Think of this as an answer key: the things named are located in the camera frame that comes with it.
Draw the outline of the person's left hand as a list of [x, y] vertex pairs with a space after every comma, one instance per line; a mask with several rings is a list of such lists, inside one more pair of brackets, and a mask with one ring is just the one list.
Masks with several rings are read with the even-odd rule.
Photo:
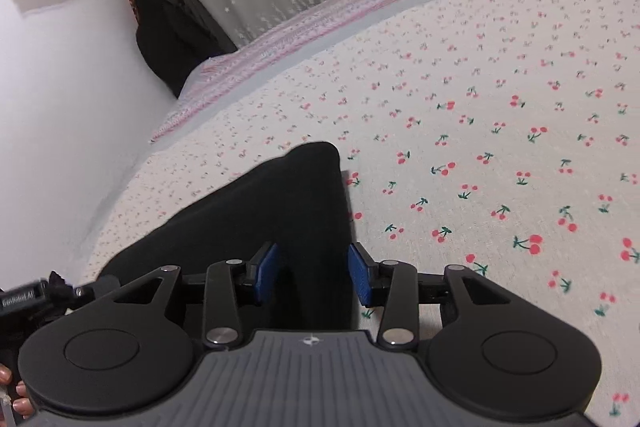
[[0, 365], [0, 384], [9, 393], [14, 393], [14, 395], [10, 395], [10, 399], [11, 407], [15, 414], [27, 419], [35, 413], [35, 409], [27, 395], [25, 384], [22, 381], [13, 384], [13, 374], [4, 365]]

